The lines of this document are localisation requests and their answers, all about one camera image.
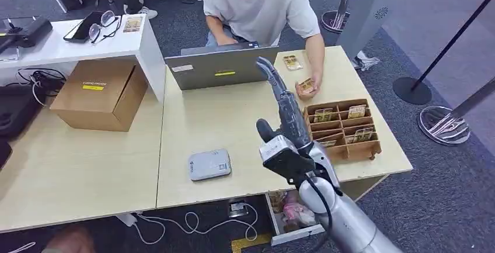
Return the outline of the person's left hand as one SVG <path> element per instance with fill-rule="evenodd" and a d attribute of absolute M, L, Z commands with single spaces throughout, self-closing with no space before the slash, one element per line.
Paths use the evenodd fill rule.
<path fill-rule="evenodd" d="M 322 77 L 323 74 L 321 72 L 317 72 L 302 82 L 296 82 L 295 89 L 298 97 L 301 100 L 312 99 L 320 91 Z"/>

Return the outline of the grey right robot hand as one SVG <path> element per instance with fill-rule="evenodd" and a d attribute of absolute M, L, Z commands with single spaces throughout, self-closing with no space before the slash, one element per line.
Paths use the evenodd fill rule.
<path fill-rule="evenodd" d="M 267 143 L 275 136 L 283 135 L 297 149 L 302 149 L 310 145 L 309 131 L 295 95 L 287 89 L 282 77 L 268 59 L 258 57 L 256 59 L 256 65 L 267 77 L 267 81 L 272 87 L 280 117 L 280 128 L 276 131 L 272 130 L 266 120 L 259 119 L 256 122 L 259 136 Z"/>

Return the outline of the person's right hand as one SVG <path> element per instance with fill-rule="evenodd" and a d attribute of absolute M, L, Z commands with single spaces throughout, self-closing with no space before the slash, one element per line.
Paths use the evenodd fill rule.
<path fill-rule="evenodd" d="M 226 34 L 218 34 L 214 35 L 217 45 L 223 46 L 223 45 L 229 45 L 229 44 L 237 44 L 238 41 L 233 39 L 232 37 L 227 36 Z"/>

